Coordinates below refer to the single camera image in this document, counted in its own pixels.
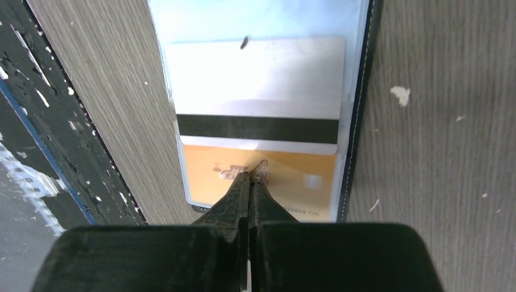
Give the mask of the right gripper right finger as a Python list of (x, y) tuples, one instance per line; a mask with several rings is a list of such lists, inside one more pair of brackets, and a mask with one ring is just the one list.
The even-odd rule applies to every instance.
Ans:
[(299, 221), (267, 188), (268, 161), (249, 171), (249, 260), (253, 291), (299, 289)]

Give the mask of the orange patterned credit card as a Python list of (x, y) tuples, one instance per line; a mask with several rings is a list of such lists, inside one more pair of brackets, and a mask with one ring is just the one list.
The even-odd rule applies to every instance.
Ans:
[(330, 221), (335, 155), (185, 145), (183, 177), (186, 200), (210, 208), (236, 176), (267, 163), (265, 181), (272, 197), (299, 221)]

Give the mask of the black card holder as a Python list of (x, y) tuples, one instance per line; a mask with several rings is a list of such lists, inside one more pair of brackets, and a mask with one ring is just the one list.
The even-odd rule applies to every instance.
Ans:
[(300, 221), (345, 221), (382, 1), (149, 1), (185, 199), (265, 164)]

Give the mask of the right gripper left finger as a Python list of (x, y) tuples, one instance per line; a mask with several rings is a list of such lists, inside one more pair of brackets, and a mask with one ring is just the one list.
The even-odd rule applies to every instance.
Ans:
[(225, 262), (231, 269), (236, 291), (248, 288), (250, 187), (250, 174), (239, 173), (226, 194), (193, 222), (194, 225), (215, 226), (229, 245)]

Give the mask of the silver white credit card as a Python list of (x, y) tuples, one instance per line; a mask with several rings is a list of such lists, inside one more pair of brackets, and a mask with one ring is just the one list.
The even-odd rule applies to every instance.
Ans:
[(168, 45), (181, 142), (333, 155), (345, 52), (338, 36)]

